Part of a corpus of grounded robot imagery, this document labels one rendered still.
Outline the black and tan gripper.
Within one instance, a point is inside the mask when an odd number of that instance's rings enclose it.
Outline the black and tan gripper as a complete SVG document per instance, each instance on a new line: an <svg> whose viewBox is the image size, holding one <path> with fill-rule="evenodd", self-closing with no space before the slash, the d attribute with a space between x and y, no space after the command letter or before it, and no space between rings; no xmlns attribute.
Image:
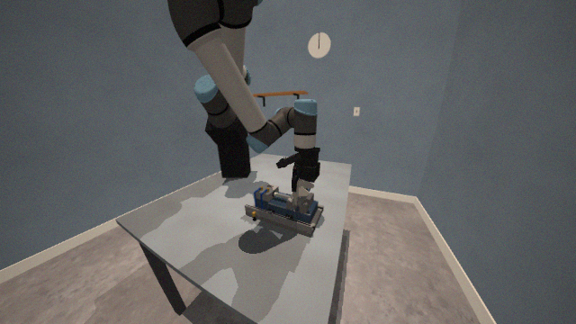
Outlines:
<svg viewBox="0 0 576 324"><path fill-rule="evenodd" d="M320 162L318 163L320 148L296 148L294 146L294 150L300 152L301 155L301 160L294 162L292 169L292 195L297 205L298 197L308 196L309 191L306 189L313 188L314 180L320 175Z"/></svg>

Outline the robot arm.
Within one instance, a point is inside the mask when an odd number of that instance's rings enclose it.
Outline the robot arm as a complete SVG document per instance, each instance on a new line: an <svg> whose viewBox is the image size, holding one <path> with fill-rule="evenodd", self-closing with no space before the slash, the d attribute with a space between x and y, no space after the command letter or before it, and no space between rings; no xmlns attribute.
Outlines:
<svg viewBox="0 0 576 324"><path fill-rule="evenodd" d="M197 80L193 90L212 126L226 128L238 116L249 133L247 144L256 153L269 148L290 128L294 128L296 148L313 149L318 115L315 100L296 100L294 107L279 108L266 121L248 88L251 76L244 65L246 27L251 23L253 7L262 1L167 0L167 3L179 38L209 73Z"/></svg>

